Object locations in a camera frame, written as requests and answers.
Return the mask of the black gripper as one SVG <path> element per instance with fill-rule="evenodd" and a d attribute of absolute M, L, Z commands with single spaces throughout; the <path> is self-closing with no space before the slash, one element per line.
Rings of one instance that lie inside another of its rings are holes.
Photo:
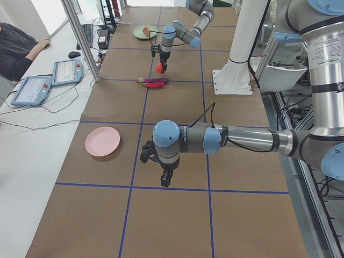
<path fill-rule="evenodd" d="M 178 167 L 178 161 L 175 161 L 173 163 L 160 162 L 160 166 L 163 169 L 163 174 L 160 178 L 161 186 L 169 187 L 171 183 L 171 179 L 173 177 L 174 169 Z"/>
<path fill-rule="evenodd" d="M 160 73 L 167 71 L 167 60 L 170 58 L 170 52 L 160 52 Z"/>

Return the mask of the person's hand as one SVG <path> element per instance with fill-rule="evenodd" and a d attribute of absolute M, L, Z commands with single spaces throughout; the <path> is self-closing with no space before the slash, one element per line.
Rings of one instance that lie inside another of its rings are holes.
<path fill-rule="evenodd" d="M 39 42 L 39 46 L 41 49 L 46 49 L 51 45 L 51 41 L 49 39 L 44 39 Z"/>

